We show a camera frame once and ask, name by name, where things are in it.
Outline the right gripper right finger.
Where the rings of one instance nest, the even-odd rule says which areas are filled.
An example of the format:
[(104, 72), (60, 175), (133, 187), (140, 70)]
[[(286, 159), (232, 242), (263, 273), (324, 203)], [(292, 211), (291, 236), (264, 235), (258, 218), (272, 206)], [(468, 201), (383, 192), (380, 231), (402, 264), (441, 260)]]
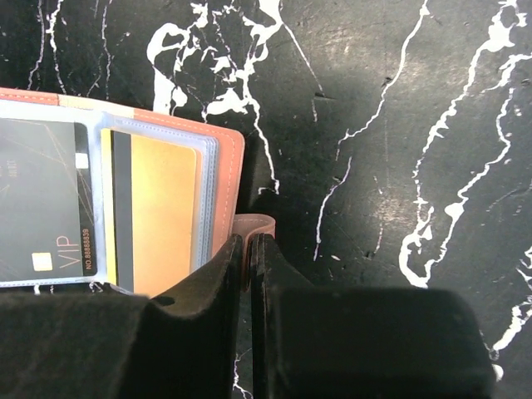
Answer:
[(423, 288), (312, 285), (274, 238), (250, 244), (257, 398), (491, 398), (469, 304)]

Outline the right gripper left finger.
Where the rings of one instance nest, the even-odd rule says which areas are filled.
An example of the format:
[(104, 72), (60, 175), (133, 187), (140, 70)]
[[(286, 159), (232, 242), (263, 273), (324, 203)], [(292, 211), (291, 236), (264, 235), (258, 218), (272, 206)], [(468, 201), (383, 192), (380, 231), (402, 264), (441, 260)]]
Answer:
[(243, 241), (155, 298), (108, 283), (1, 292), (4, 398), (228, 398)]

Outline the gold card black stripe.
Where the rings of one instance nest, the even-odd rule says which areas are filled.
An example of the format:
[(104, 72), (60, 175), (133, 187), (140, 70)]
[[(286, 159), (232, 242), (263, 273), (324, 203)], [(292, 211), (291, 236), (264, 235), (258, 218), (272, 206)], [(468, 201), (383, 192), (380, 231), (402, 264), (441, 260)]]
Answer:
[(106, 276), (154, 297), (190, 273), (196, 150), (101, 131)]

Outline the black VIP card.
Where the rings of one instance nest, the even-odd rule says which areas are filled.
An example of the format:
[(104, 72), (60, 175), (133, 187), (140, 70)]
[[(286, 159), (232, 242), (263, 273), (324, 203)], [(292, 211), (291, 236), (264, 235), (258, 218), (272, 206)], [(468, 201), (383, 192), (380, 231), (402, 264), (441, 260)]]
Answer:
[(86, 126), (2, 119), (2, 282), (96, 273)]

